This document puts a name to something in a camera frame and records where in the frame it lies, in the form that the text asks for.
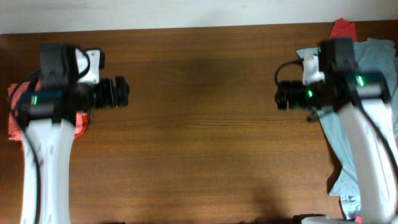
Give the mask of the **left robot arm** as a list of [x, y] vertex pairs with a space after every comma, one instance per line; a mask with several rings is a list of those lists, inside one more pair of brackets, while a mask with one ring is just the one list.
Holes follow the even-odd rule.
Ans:
[[100, 78], [105, 54], [77, 45], [40, 47], [40, 68], [9, 102], [21, 129], [24, 180], [21, 223], [70, 223], [69, 166], [77, 114], [128, 105], [124, 77]]

